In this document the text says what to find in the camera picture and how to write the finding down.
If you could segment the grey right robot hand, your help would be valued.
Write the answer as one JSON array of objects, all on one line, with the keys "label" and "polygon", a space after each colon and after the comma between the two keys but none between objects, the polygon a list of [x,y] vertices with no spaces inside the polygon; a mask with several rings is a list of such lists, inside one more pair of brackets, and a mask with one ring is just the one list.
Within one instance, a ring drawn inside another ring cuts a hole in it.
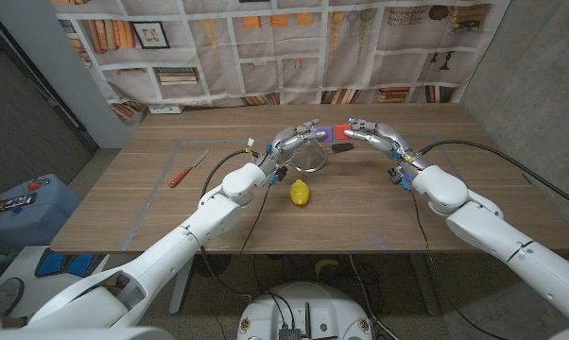
[{"label": "grey right robot hand", "polygon": [[390,125],[358,118],[350,118],[349,124],[351,128],[344,131],[345,136],[364,141],[396,160],[405,173],[416,176],[423,169],[431,166],[431,163],[414,152],[403,136]]}]

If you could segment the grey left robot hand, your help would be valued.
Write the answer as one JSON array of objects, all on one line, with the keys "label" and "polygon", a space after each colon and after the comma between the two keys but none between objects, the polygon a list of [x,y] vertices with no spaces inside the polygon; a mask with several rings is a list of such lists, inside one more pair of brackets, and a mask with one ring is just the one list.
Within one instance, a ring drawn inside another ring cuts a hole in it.
[{"label": "grey left robot hand", "polygon": [[293,153],[308,141],[318,140],[326,135],[316,128],[319,119],[303,123],[297,127],[286,127],[272,140],[270,148],[259,157],[255,164],[271,176],[276,169],[288,161]]}]

